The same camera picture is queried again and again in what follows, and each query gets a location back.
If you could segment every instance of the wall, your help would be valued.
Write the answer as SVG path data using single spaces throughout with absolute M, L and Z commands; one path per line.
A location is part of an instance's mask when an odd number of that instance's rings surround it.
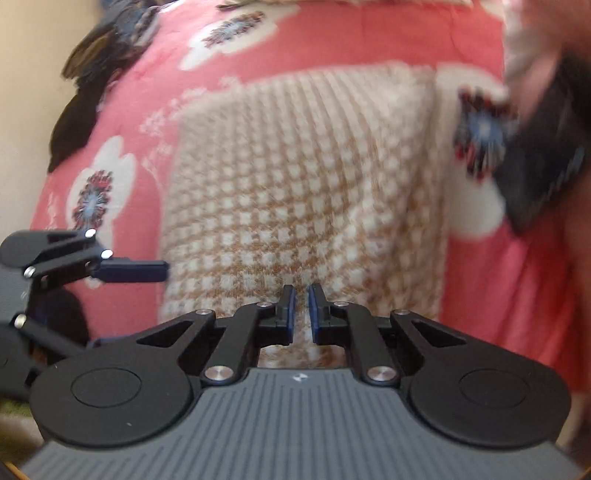
M 74 91 L 61 68 L 99 11 L 98 0 L 0 0 L 0 241 L 29 226 Z

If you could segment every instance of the brown and white checkered fabric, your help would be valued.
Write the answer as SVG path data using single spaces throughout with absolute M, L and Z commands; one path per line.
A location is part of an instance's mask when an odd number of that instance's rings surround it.
M 182 121 L 163 222 L 163 320 L 232 315 L 297 289 L 294 344 L 270 367 L 334 366 L 311 341 L 306 286 L 387 315 L 436 317 L 444 196 L 430 135 L 434 71 L 404 64 L 292 74 L 217 93 Z

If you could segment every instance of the gray panel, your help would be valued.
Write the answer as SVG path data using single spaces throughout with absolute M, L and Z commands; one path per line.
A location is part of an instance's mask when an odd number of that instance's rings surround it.
M 395 391 L 361 384 L 347 369 L 255 369 L 237 385 L 208 389 L 185 421 L 149 443 L 92 452 L 50 442 L 23 471 L 31 480 L 576 480 L 582 474 L 550 444 L 496 452 L 451 442 L 419 423 Z

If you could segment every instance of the metal pin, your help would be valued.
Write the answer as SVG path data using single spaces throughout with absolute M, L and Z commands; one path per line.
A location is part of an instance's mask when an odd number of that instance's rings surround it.
M 389 382 L 394 380 L 398 375 L 397 371 L 392 367 L 380 365 L 379 367 L 372 367 L 368 370 L 368 377 L 374 382 Z
M 19 315 L 17 315 L 17 318 L 14 319 L 14 326 L 16 328 L 22 328 L 23 325 L 25 325 L 25 322 L 27 321 L 27 316 L 24 313 L 21 313 Z
M 234 370 L 226 365 L 214 365 L 205 370 L 205 377 L 214 382 L 223 382 L 228 378 L 231 378 L 234 374 Z
M 27 267 L 25 270 L 25 278 L 31 278 L 35 274 L 35 267 Z

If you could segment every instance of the bed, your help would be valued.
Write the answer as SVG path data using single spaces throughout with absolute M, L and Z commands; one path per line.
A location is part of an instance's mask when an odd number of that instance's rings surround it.
M 178 124 L 189 105 L 280 74 L 389 61 L 435 68 L 440 91 L 452 99 L 462 85 L 500 95 L 501 16 L 495 1 L 220 11 L 215 0 L 178 0 L 161 11 L 153 44 L 109 92 L 88 145 L 48 176 L 32 227 L 96 228 L 116 256 L 161 258 Z M 446 183 L 439 320 L 551 365 L 572 390 L 582 390 L 576 289 L 561 239 L 551 225 L 514 237 L 492 180 L 467 174 L 453 159 L 451 137 Z M 72 289 L 95 338 L 127 335 L 172 314 L 161 308 L 162 284 L 85 280 Z

